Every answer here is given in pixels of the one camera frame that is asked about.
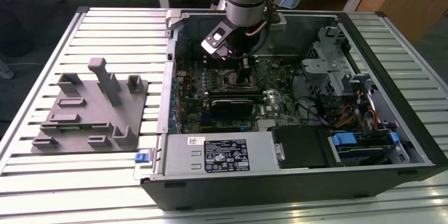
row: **blue connector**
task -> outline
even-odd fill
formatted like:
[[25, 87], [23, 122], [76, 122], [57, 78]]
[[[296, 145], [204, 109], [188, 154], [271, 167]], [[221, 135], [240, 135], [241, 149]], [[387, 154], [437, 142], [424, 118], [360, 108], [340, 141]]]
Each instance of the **blue connector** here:
[[391, 132], [389, 136], [391, 136], [392, 141], [393, 141], [395, 144], [400, 142], [400, 138], [399, 138], [397, 133]]
[[137, 153], [135, 154], [135, 163], [149, 163], [149, 153]]
[[356, 138], [353, 133], [336, 133], [335, 136], [331, 137], [333, 140], [333, 144], [341, 145], [341, 144], [357, 144]]

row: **floor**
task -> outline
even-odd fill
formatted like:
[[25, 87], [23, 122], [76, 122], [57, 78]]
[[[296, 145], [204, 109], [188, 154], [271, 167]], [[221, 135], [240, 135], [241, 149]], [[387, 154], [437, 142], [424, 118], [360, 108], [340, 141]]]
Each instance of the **floor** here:
[[[175, 8], [207, 8], [211, 0], [171, 0]], [[33, 41], [35, 49], [25, 56], [8, 58], [0, 55], [9, 64], [16, 76], [11, 80], [0, 79], [0, 138], [7, 131], [8, 123], [20, 108], [29, 89], [40, 74], [44, 64], [56, 47], [59, 39], [79, 6], [92, 7], [159, 7], [157, 0], [0, 0], [0, 13], [13, 12]], [[417, 45], [417, 50], [428, 60], [441, 78], [448, 82], [448, 16], [429, 31]]]

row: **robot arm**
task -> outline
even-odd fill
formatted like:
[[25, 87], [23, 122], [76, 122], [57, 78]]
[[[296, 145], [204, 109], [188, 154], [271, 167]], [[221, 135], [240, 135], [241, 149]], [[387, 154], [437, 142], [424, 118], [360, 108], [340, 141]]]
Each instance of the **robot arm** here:
[[273, 6], [295, 8], [300, 0], [225, 0], [227, 19], [219, 23], [207, 35], [201, 46], [207, 52], [223, 60], [228, 58], [247, 58], [252, 52], [252, 45], [260, 40], [260, 32], [269, 33]]

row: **circuit board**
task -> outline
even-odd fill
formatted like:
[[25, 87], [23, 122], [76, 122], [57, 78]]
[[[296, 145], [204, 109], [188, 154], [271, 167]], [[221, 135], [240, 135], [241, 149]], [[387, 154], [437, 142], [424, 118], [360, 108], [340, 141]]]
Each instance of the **circuit board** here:
[[269, 127], [279, 125], [300, 124], [288, 89], [293, 72], [291, 65], [281, 66], [271, 58], [257, 62], [253, 80], [248, 86], [263, 92], [264, 98], [253, 104], [251, 115], [243, 118], [216, 118], [205, 110], [207, 95], [229, 90], [225, 79], [233, 70], [207, 69], [205, 66], [199, 66], [191, 66], [185, 71], [177, 72], [183, 133], [255, 132], [267, 131]]

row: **aluminum extrusion table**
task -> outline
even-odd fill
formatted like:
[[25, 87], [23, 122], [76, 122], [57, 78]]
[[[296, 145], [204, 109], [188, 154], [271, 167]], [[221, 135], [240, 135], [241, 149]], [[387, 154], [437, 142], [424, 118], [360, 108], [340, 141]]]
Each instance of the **aluminum extrusion table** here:
[[[164, 212], [133, 179], [135, 153], [32, 154], [32, 137], [60, 91], [59, 75], [76, 72], [81, 79], [93, 79], [87, 65], [100, 55], [117, 79], [140, 74], [149, 81], [139, 148], [155, 146], [168, 42], [165, 13], [165, 9], [141, 8], [91, 8], [76, 13], [0, 142], [3, 223], [448, 222], [448, 172], [372, 198]], [[448, 153], [448, 86], [387, 18], [352, 13], [351, 19]]]

